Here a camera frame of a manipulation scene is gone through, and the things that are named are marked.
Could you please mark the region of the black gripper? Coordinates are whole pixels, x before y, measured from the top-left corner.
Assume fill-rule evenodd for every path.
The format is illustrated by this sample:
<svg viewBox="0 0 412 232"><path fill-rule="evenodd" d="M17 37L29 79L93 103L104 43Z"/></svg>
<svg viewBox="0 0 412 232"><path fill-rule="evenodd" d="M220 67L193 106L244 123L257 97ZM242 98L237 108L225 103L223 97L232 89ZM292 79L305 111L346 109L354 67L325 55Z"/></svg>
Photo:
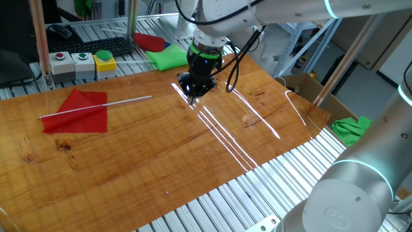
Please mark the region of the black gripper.
<svg viewBox="0 0 412 232"><path fill-rule="evenodd" d="M214 77L208 77L214 69L220 69L222 65L220 55L212 55L212 57L204 57L203 54L198 55L193 52L187 54L187 62L189 64L189 72L179 73L177 75L179 85L183 94L186 96L188 104L193 105L197 99L203 97L206 93L216 87ZM201 77L200 82L193 81Z"/></svg>

